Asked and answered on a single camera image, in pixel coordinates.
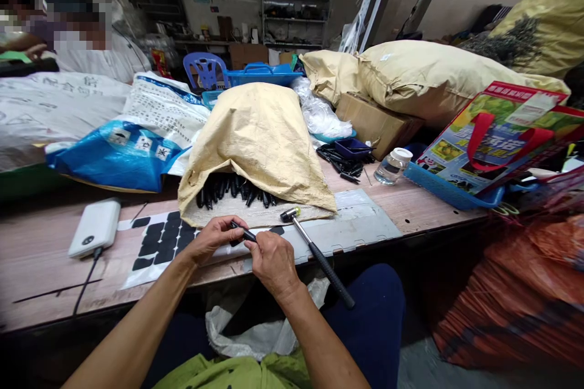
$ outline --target box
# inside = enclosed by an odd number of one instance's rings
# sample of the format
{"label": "box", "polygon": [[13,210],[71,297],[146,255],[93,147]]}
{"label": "box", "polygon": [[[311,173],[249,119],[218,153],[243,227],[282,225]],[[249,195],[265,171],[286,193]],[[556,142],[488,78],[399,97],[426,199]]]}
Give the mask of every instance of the box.
{"label": "box", "polygon": [[231,53],[231,69],[237,71],[244,69],[248,63],[261,61],[268,63],[268,47],[258,44],[229,44]]}
{"label": "box", "polygon": [[471,195],[533,167],[548,150],[578,140],[584,111],[561,106],[568,96],[493,82],[454,118],[415,161]]}
{"label": "box", "polygon": [[373,156],[381,161],[395,147],[407,145],[424,125],[418,117],[398,114],[354,93],[343,93],[336,108],[342,121],[350,121],[361,142],[371,141]]}
{"label": "box", "polygon": [[280,65],[284,65],[285,63],[292,64],[292,52],[283,52],[280,53]]}

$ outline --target hand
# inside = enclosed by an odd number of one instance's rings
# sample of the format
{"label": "hand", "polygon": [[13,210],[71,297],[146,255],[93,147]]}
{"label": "hand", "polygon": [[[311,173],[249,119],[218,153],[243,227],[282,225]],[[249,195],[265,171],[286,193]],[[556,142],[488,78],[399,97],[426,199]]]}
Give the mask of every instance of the hand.
{"label": "hand", "polygon": [[278,234],[260,232],[257,243],[245,241],[253,257],[252,270],[262,284],[282,304],[303,285],[294,265],[294,248]]}
{"label": "hand", "polygon": [[41,57],[43,51],[47,49],[46,44],[38,44],[34,45],[31,48],[28,48],[24,53],[28,56],[31,60],[38,60]]}
{"label": "hand", "polygon": [[231,220],[249,229],[248,224],[237,216],[214,217],[182,252],[196,265],[205,264],[221,244],[243,237],[243,229],[231,228]]}

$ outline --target plastic bottle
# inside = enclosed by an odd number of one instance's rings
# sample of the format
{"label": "plastic bottle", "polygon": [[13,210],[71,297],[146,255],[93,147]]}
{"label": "plastic bottle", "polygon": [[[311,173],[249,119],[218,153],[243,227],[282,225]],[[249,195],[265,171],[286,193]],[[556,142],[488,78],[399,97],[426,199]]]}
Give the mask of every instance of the plastic bottle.
{"label": "plastic bottle", "polygon": [[384,185],[395,184],[403,171],[408,168],[412,156],[409,150],[401,147],[394,148],[375,170],[375,179]]}

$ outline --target blue plastic chair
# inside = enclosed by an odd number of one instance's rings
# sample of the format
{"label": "blue plastic chair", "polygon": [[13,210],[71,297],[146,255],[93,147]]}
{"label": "blue plastic chair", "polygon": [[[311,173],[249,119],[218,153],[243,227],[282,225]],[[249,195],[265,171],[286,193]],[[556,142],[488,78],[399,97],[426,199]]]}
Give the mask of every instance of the blue plastic chair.
{"label": "blue plastic chair", "polygon": [[221,68],[223,72],[223,81],[225,82],[225,88],[229,87],[229,79],[227,77],[227,67],[225,62],[221,57],[207,53],[207,52],[196,52],[187,54],[182,60],[182,65],[184,70],[187,72],[187,76],[190,80],[190,85],[193,89],[197,89],[198,86],[195,83],[195,78],[190,71],[190,67],[193,66],[201,77],[201,83],[205,89],[213,89],[213,85],[217,85],[217,65]]}

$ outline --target blue and white bag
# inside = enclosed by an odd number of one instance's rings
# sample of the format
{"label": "blue and white bag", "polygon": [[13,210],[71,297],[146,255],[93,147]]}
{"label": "blue and white bag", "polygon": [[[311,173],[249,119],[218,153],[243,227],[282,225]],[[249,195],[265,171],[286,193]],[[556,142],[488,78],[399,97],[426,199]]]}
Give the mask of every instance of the blue and white bag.
{"label": "blue and white bag", "polygon": [[185,83],[139,72],[122,114],[78,142],[48,145],[47,164],[91,185],[160,192],[162,175],[184,172],[209,115]]}

